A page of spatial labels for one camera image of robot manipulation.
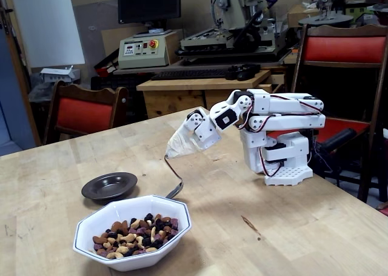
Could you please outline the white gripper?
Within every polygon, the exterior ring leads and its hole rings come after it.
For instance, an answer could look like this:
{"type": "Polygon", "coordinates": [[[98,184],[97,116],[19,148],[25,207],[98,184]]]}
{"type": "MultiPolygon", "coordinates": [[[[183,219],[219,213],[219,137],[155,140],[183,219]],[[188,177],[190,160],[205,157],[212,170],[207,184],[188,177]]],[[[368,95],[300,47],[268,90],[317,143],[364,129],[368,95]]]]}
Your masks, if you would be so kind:
{"type": "Polygon", "coordinates": [[[201,150],[208,149],[221,139],[215,123],[202,107],[187,115],[187,129],[201,150]]]}

